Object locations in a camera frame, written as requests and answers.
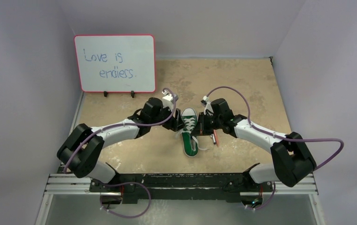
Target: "green sneaker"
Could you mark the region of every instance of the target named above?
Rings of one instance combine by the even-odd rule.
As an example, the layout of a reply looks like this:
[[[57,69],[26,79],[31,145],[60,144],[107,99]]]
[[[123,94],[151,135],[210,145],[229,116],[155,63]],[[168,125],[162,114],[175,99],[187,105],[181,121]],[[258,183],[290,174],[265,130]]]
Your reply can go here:
[[[183,138],[184,153],[188,157],[194,157],[198,154],[198,143],[196,138],[191,136],[191,131],[195,128],[198,122],[198,114],[193,108],[186,108],[181,113],[181,118],[185,127],[178,132]]]

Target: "metal frame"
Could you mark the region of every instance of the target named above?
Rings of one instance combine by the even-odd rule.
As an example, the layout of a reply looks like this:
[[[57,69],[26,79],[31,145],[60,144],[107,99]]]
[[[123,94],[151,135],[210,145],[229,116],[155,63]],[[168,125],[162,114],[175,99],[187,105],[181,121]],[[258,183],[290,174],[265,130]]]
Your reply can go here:
[[[78,124],[81,116],[83,101],[86,97],[84,92],[81,93],[78,106],[72,121],[70,133],[74,127]],[[325,225],[323,210],[318,198],[318,189],[315,183],[314,175],[311,173],[304,179],[302,179],[294,187],[288,187],[281,182],[276,182],[276,195],[308,195],[310,198],[310,204],[314,213],[315,221],[317,225]],[[36,225],[44,225],[47,220],[49,209],[53,201],[54,195],[117,195],[118,192],[98,193],[89,192],[90,178],[77,178],[73,174],[50,174],[44,192],[42,204],[36,220]],[[241,196],[246,195],[258,195],[257,192],[241,192]]]

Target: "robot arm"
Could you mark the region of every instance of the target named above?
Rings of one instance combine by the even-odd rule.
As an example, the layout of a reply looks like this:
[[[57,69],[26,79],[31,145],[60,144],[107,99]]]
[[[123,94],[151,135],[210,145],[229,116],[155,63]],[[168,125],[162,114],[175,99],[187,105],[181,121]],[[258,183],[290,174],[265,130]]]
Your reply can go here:
[[[173,98],[177,101],[178,97],[165,91],[163,94],[165,96],[162,100],[150,98],[142,109],[119,123],[103,127],[88,127],[85,124],[79,124],[61,146],[57,152],[57,157],[66,164],[72,157],[74,150],[87,137],[101,130],[74,155],[68,168],[78,178],[89,176],[103,183],[110,182],[117,172],[111,166],[98,161],[101,150],[124,140],[139,138],[150,131],[151,127],[138,126],[140,124],[153,124],[167,119],[173,110]],[[182,129],[184,123],[180,117],[180,110],[176,109],[175,116],[172,116],[162,126],[173,131]]]
[[[224,133],[247,140],[272,155],[273,163],[255,164],[245,171],[244,175],[248,176],[250,181],[258,184],[281,181],[286,186],[293,187],[316,168],[305,143],[288,142],[276,137],[302,139],[298,133],[286,135],[252,123],[253,126],[274,134],[270,136],[255,129],[246,116],[234,115],[223,98],[209,102],[208,98],[204,97],[202,103],[205,105],[205,111],[199,113],[198,124],[191,135],[210,135],[214,129],[222,129]]]

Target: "wooden tabletop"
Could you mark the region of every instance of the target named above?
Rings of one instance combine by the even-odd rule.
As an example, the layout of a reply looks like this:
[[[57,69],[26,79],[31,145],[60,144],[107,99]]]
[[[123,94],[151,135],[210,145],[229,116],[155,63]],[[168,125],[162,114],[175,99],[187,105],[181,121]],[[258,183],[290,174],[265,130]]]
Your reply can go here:
[[[255,123],[283,133],[290,127],[274,71],[269,59],[259,60],[158,60],[157,90],[152,94],[86,93],[80,123],[88,126],[105,126],[117,123],[142,108],[150,97],[162,98],[162,88],[168,87],[179,95],[177,107],[187,107],[202,112],[203,96],[218,86],[231,86],[249,101],[251,119]],[[247,116],[241,97],[220,89],[210,95],[210,100],[225,98],[234,114]],[[99,160],[108,162],[121,173],[227,173],[243,172],[255,163],[271,162],[271,155],[250,142],[233,138],[217,131],[220,147],[211,138],[198,138],[201,147],[195,157],[183,152],[181,137],[163,127],[153,127],[145,136],[126,140],[103,149]]]

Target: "black bracket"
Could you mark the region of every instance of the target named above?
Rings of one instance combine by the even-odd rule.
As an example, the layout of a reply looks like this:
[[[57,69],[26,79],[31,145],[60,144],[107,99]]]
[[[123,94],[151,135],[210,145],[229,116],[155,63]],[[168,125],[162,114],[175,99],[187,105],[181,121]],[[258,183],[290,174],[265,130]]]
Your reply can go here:
[[[228,203],[252,204],[244,202],[242,192],[271,192],[272,185],[249,184],[244,173],[120,173],[109,184],[138,182],[145,185],[152,199],[169,200],[225,200]],[[97,180],[92,180],[90,192],[119,192],[119,187],[105,187]],[[148,199],[145,190],[137,185],[125,185],[123,204],[136,204],[139,199]]]
[[[290,139],[302,139],[301,135],[292,132],[286,135]],[[304,142],[280,141],[271,147],[271,156],[275,174],[288,187],[293,187],[300,180],[312,173],[316,162]]]
[[[64,164],[67,163],[76,148],[93,132],[91,128],[82,123],[75,127],[63,145],[57,152],[57,158]],[[104,145],[102,137],[94,136],[86,143],[86,147],[82,148],[75,155],[68,168],[75,174],[77,178],[87,176],[96,166],[101,149]]]
[[[198,122],[191,132],[192,136],[205,136],[213,134],[214,130],[222,129],[224,133],[236,138],[234,127],[241,120],[247,119],[243,115],[234,115],[227,101],[224,98],[219,98],[210,103],[213,114],[206,110],[206,113],[200,112]]]

